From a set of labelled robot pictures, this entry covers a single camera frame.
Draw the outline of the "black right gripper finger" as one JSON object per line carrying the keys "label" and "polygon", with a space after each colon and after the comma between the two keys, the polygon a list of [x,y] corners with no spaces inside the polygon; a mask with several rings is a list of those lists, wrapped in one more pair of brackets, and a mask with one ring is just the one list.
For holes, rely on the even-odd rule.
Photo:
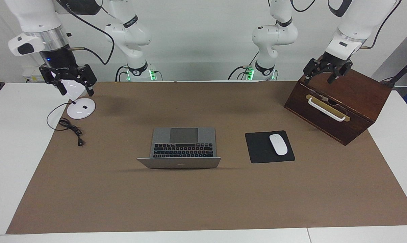
{"label": "black right gripper finger", "polygon": [[64,96],[67,94],[67,89],[65,85],[62,83],[62,80],[53,81],[53,85],[60,91],[61,95]]}
{"label": "black right gripper finger", "polygon": [[92,97],[94,95],[94,91],[92,86],[95,84],[95,80],[92,79],[87,79],[84,81],[84,86],[86,89],[87,94],[89,95],[89,97]]}

